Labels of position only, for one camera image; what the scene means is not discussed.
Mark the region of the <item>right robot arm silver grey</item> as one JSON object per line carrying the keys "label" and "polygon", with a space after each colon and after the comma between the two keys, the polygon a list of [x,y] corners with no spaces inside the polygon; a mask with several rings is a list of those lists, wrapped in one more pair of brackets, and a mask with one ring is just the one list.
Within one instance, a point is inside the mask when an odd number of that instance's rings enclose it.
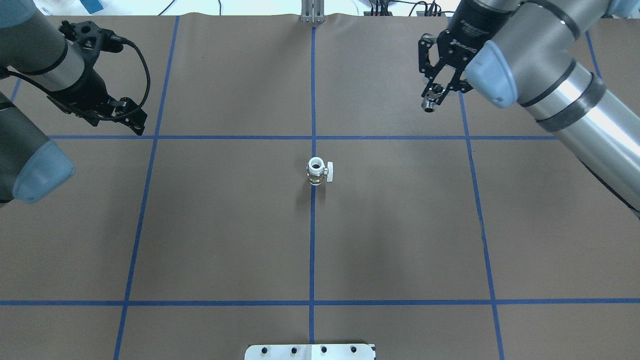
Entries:
{"label": "right robot arm silver grey", "polygon": [[518,104],[638,215],[639,117],[569,53],[599,19],[638,10],[637,0],[462,0],[440,34],[418,41],[423,111],[472,90],[499,109]]}

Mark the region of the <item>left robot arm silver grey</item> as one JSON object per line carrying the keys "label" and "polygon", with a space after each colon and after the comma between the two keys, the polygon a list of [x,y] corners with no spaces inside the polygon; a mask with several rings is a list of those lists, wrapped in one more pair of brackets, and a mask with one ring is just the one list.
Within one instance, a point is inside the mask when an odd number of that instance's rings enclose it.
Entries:
{"label": "left robot arm silver grey", "polygon": [[[103,53],[135,51],[144,73],[140,101],[110,95],[96,70]],[[38,110],[77,117],[96,127],[115,123],[135,136],[146,131],[144,105],[151,92],[147,61],[134,41],[88,20],[63,20],[55,25],[33,0],[1,2],[1,79],[13,78],[41,96]],[[1,205],[34,204],[61,187],[76,167],[61,146],[48,136],[34,110],[25,111],[14,96],[1,93]]]}

